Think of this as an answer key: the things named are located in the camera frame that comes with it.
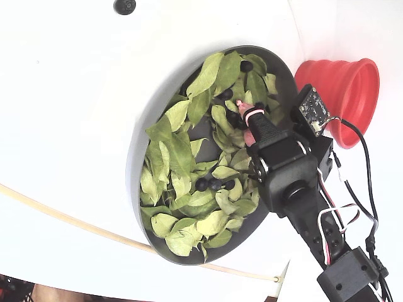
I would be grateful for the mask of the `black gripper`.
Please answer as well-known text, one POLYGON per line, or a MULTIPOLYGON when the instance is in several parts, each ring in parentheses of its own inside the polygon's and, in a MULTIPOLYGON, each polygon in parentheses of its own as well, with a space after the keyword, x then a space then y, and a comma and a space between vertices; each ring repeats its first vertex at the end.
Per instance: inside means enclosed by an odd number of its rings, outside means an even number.
POLYGON ((243 131, 251 157, 248 176, 262 186, 313 186, 317 159, 298 136, 275 126, 264 109, 236 101, 247 129, 243 131))

